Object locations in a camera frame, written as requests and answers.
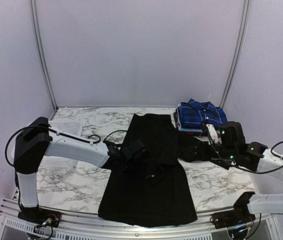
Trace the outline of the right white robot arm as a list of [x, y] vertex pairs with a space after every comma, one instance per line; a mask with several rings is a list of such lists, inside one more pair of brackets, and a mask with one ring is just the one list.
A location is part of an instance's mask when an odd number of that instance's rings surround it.
[[[270, 175], [283, 182], [283, 155], [259, 142], [246, 143], [239, 122], [229, 121], [216, 132], [213, 125], [205, 123], [208, 144], [213, 151], [212, 160], [226, 169], [254, 175]], [[244, 192], [234, 203], [229, 220], [240, 224], [248, 215], [283, 215], [283, 193], [261, 194]]]

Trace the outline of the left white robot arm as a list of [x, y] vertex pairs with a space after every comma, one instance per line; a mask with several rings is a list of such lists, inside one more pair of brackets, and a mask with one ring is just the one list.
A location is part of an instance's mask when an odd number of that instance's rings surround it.
[[37, 195], [37, 171], [45, 156], [72, 159], [115, 172], [134, 171], [149, 156], [140, 139], [130, 137], [127, 144], [94, 141], [61, 131], [51, 126], [46, 117], [38, 117], [15, 132], [12, 138], [15, 140], [12, 166], [19, 190], [18, 205], [21, 213], [35, 223], [45, 218]]

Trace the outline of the black long sleeve shirt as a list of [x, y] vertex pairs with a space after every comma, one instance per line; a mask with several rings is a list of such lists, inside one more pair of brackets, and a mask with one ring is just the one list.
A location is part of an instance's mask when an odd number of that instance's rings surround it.
[[150, 155], [144, 177], [111, 171], [98, 216], [142, 227], [179, 226], [198, 216], [181, 161], [210, 161], [210, 145], [180, 133], [168, 114], [134, 114], [123, 144], [142, 140]]

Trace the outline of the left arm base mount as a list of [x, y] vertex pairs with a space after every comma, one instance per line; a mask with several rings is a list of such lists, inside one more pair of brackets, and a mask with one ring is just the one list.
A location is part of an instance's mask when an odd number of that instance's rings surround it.
[[37, 224], [37, 228], [46, 226], [57, 228], [60, 224], [61, 212], [41, 208], [39, 206], [21, 206], [21, 209], [18, 213], [18, 218], [27, 222]]

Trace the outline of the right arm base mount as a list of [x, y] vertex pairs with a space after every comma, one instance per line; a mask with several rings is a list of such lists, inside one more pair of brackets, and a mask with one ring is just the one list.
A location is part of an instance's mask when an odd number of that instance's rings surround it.
[[210, 222], [215, 226], [216, 229], [234, 227], [246, 223], [252, 223], [256, 219], [254, 214], [249, 212], [244, 213], [241, 210], [228, 210], [215, 212]]

